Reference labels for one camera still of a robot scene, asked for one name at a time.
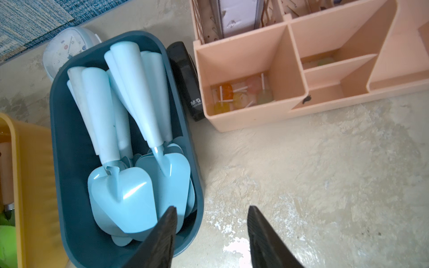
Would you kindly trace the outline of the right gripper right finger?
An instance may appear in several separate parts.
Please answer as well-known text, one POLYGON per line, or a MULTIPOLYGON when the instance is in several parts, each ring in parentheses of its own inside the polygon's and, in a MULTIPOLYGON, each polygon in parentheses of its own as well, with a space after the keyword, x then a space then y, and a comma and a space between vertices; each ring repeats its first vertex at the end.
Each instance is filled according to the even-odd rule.
POLYGON ((303 266, 255 205, 249 207, 247 225, 251 263, 254 268, 301 268, 303 266))

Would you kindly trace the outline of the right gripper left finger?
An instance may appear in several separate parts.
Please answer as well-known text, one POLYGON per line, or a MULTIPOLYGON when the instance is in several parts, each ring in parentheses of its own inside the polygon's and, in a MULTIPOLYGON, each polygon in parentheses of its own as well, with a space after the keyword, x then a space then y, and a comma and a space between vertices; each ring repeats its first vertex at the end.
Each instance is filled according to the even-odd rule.
POLYGON ((177 209, 170 206, 123 268, 170 268, 177 222, 177 209))

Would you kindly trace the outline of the dark green shovel yellow handle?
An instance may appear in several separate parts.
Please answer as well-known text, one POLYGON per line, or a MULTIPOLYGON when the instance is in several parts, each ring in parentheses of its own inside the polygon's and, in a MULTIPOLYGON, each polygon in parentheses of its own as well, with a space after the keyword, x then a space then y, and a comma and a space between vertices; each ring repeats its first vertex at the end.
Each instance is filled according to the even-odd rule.
POLYGON ((1 267, 18 267, 15 226, 1 226, 1 267))

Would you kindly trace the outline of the blue shovel large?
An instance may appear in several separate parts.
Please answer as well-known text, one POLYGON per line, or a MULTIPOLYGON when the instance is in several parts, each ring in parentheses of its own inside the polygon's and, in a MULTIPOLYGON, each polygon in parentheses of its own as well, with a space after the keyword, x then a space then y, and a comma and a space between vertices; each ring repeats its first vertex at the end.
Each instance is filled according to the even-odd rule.
POLYGON ((144 168, 153 180, 153 190, 158 216, 170 206, 177 208, 178 217, 186 218, 195 205, 195 192, 191 180, 191 167, 186 158, 184 137, 173 138, 168 92, 168 79, 162 55, 142 51, 146 76, 162 137, 162 147, 141 157, 137 166, 144 168))

